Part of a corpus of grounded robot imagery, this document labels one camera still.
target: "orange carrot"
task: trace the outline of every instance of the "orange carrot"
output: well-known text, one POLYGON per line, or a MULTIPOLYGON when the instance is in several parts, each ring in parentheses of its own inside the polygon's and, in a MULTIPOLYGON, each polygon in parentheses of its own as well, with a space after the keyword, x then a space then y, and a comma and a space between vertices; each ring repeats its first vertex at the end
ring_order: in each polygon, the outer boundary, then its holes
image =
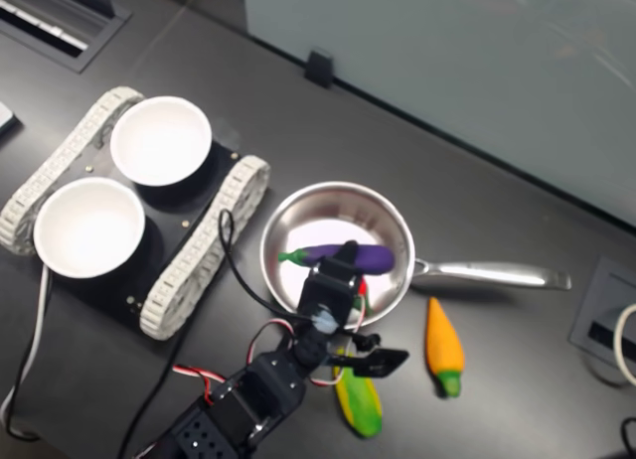
POLYGON ((426 321, 426 362, 441 382, 446 394, 459 395, 464 371, 464 352, 455 329, 435 297, 428 301, 426 321))

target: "white wire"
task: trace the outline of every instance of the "white wire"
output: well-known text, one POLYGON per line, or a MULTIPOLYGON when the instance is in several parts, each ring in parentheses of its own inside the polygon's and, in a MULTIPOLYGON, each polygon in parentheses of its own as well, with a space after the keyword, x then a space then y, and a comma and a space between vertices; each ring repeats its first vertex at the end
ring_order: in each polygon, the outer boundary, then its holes
MULTIPOLYGON (((29 352, 29 358, 27 359, 27 363, 25 363, 25 367, 22 370, 22 377, 20 378, 20 384, 24 381, 24 379, 29 374, 31 370, 31 366, 36 359, 36 355, 38 354, 38 349, 40 348, 40 340, 42 339, 42 329, 44 326, 44 312, 47 304, 47 294, 48 294, 48 284, 49 284, 49 268, 44 265, 42 267, 42 278, 40 280, 40 295, 38 296, 38 313, 36 314, 36 328, 33 334, 33 343, 31 345, 31 351, 29 352)), ((7 424, 7 408, 9 407, 9 403, 11 402, 11 398, 13 397, 13 391, 15 387, 12 387, 7 394, 7 397, 4 398, 2 405, 0 406, 0 421, 2 421, 2 426, 6 427, 7 424)), ((25 439, 29 439, 33 437, 32 434, 20 431, 18 429, 12 428, 11 432, 14 434, 21 436, 25 439)))
POLYGON ((210 380, 214 380, 215 382, 219 382, 219 383, 226 382, 226 379, 223 378, 221 375, 217 375, 216 373, 208 372, 206 370, 200 370, 198 368, 190 371, 186 368, 175 366, 175 367, 172 367, 172 371, 180 375, 185 375, 186 377, 195 377, 195 378, 206 377, 206 378, 209 378, 210 380))
MULTIPOLYGON (((365 299, 363 298, 360 303, 362 304, 362 306, 360 307, 360 316, 358 318, 358 323, 356 323, 356 327, 354 328, 354 333, 358 333, 358 330, 360 330, 360 327, 362 326, 362 322, 365 320, 365 314, 367 313, 367 305, 366 305, 365 299)), ((345 356, 347 357, 349 356, 349 350, 351 349, 351 344, 352 344, 352 341, 350 338, 349 342, 347 342, 347 348, 345 349, 345 356)), ((335 386, 336 384, 340 382, 344 373, 345 373, 345 369, 340 368, 338 375, 332 380, 316 380, 313 378, 310 378, 309 380, 312 383, 316 384, 317 386, 335 386)))
POLYGON ((625 330, 627 319, 635 312, 636 303, 623 310, 618 317, 616 328, 614 329, 614 357, 616 358, 616 365, 618 365, 618 369, 621 371, 623 376, 625 376, 630 383, 636 386, 636 377, 634 377, 632 372, 630 372, 627 368, 625 357, 623 357, 623 331, 625 330))
MULTIPOLYGON (((256 340, 258 340, 258 337, 260 337, 262 332, 265 331, 265 327, 269 325, 280 325, 286 328, 287 331, 291 333, 292 337, 294 335, 294 328, 291 326, 291 323, 289 323, 287 320, 284 320, 282 318, 272 318, 271 320, 267 321, 267 323, 265 323, 260 328, 260 331, 256 334, 256 336, 251 340, 251 343, 249 344, 249 348, 247 349, 247 361, 246 361, 248 365, 251 363, 254 357, 254 348, 256 347, 256 340)), ((291 348, 292 344, 293 344, 293 340, 290 339, 288 348, 291 348)))

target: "toy eggplant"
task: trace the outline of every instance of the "toy eggplant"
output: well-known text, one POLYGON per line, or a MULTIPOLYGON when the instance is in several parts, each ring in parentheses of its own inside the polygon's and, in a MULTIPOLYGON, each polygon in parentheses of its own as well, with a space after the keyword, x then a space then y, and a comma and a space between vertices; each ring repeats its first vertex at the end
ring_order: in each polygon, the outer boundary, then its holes
MULTIPOLYGON (((289 260, 303 267, 313 267, 322 257, 334 255, 342 245, 314 245, 282 252, 278 255, 278 261, 289 260)), ((358 245, 356 267, 369 275, 382 275, 391 271, 396 264, 394 253, 383 245, 358 245)))

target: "table surface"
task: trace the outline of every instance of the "table surface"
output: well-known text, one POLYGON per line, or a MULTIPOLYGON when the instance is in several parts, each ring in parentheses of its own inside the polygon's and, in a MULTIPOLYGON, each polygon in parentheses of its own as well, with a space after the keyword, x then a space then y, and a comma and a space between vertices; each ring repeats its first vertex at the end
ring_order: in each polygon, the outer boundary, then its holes
MULTIPOLYGON (((271 164, 271 189, 237 249, 239 268, 263 294, 257 244, 267 217, 295 190, 326 180, 391 199, 422 258, 522 261, 573 279, 567 293, 469 283, 411 289, 366 329, 411 353, 376 382, 382 434, 356 438, 333 391, 310 388, 256 457, 601 459, 620 451, 618 424, 634 413, 635 392, 596 380, 567 336, 599 256, 636 270, 636 238, 339 88, 307 82, 298 67, 172 0, 117 1, 134 15, 81 75, 0 36, 0 93, 24 122, 0 140, 0 204, 104 91, 128 84, 191 99, 231 128, 242 153, 271 164), (464 345, 455 400, 437 398, 425 371, 427 294, 439 296, 464 345)), ((33 327, 38 282, 37 259, 0 250, 2 391, 33 327)), ((268 313, 226 271, 203 301, 178 360, 228 375, 268 313)), ((18 417, 72 458, 112 458, 169 348, 57 291, 18 417)), ((170 376, 133 446, 156 437, 199 392, 198 382, 170 376)))

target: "robotic arm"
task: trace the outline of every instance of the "robotic arm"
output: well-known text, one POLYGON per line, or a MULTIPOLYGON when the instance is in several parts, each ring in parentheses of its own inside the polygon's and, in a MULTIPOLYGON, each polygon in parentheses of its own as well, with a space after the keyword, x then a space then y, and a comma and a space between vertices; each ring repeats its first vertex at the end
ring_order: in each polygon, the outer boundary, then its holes
POLYGON ((311 321, 294 325, 288 349, 283 339, 274 352, 259 355, 212 393, 212 404, 201 397, 166 431, 144 459, 244 459, 302 403, 305 380, 321 366, 352 368, 360 377, 383 378, 407 358, 408 352, 379 348, 379 335, 347 332, 362 275, 354 266, 358 245, 345 243, 324 257, 305 280, 298 313, 311 321), (335 356, 331 340, 352 336, 362 358, 335 356))

